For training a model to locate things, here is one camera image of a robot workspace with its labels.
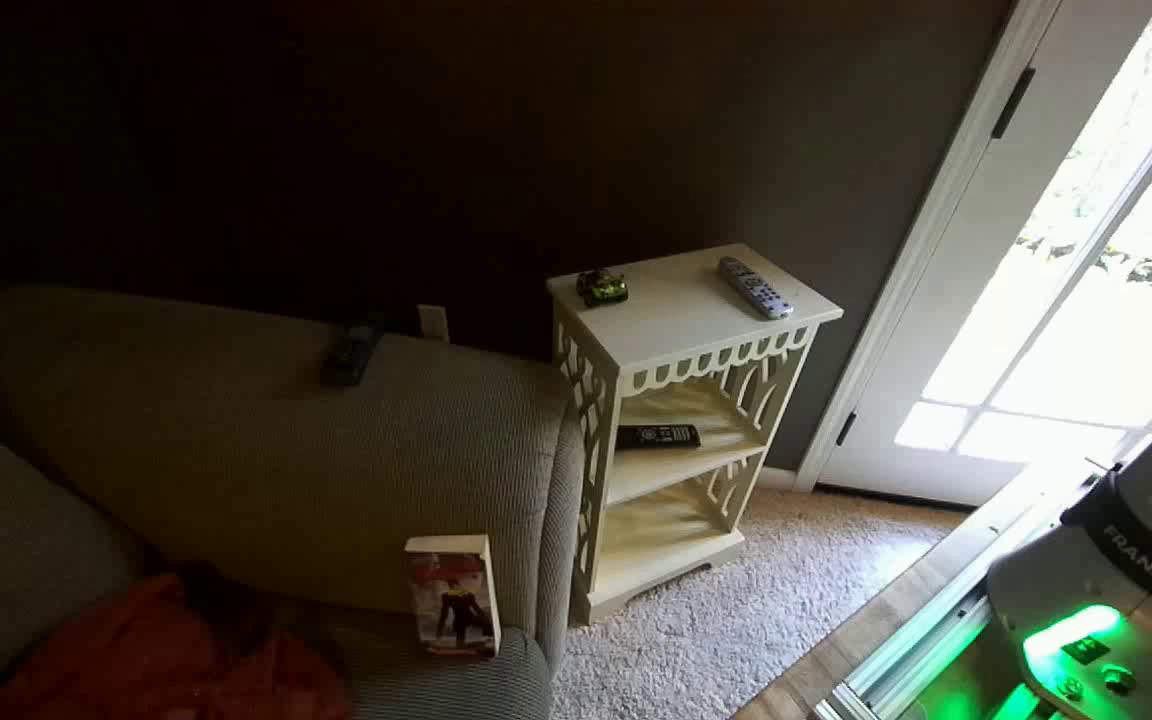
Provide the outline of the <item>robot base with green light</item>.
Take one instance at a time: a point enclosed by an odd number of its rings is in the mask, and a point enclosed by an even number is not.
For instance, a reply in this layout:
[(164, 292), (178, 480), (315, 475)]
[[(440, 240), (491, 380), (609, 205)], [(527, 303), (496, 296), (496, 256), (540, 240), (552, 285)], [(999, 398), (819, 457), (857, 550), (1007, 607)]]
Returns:
[(1152, 720), (1152, 444), (986, 567), (1018, 678), (1063, 720)]

